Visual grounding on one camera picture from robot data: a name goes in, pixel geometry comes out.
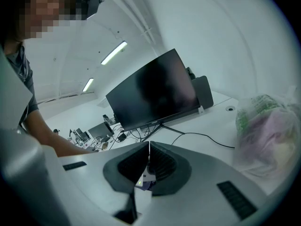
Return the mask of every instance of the sleeve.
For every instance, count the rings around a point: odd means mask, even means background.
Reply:
[[[31,112],[39,109],[38,103],[36,101],[36,97],[34,94],[32,74],[33,74],[33,72],[31,70],[31,68],[28,66],[28,76],[27,76],[27,79],[24,84],[28,88],[28,90],[32,93],[32,98],[30,99],[30,102],[28,103],[28,113],[27,114],[30,114]]]

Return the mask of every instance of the ceiling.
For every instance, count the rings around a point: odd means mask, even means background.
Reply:
[[[126,60],[133,60],[140,51],[153,53],[155,44],[145,35],[150,32],[143,34],[146,28],[141,31],[141,14],[133,7],[137,8],[135,0],[106,0],[89,20],[61,21],[40,38],[27,40],[26,56],[33,70],[37,101],[80,94],[89,78],[95,80],[87,92],[99,90],[131,66]],[[123,40],[128,43],[124,51],[101,65]]]

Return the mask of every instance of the man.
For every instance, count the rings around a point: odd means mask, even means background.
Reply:
[[[53,132],[58,135],[59,130],[58,129],[54,129]]]
[[[26,131],[40,144],[54,148],[57,156],[89,153],[74,146],[48,127],[42,118],[34,95],[32,70],[25,57],[24,40],[35,38],[46,26],[54,26],[61,15],[71,12],[75,0],[7,0],[0,1],[1,21],[0,42],[11,66],[33,94],[21,120]]]

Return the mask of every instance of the monitor stand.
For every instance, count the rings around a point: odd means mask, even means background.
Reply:
[[[152,136],[157,130],[159,130],[159,129],[161,129],[161,128],[165,128],[165,129],[167,129],[167,130],[172,130],[172,131],[174,131],[174,132],[176,132],[176,133],[179,133],[179,134],[184,134],[184,132],[181,132],[181,131],[178,131],[178,130],[169,128],[169,127],[167,127],[167,126],[165,126],[165,125],[163,125],[163,124],[160,124],[160,125],[159,125],[152,133],[150,133],[146,138],[144,138],[144,139],[142,140],[142,142],[145,141],[145,140],[147,140],[150,136]]]

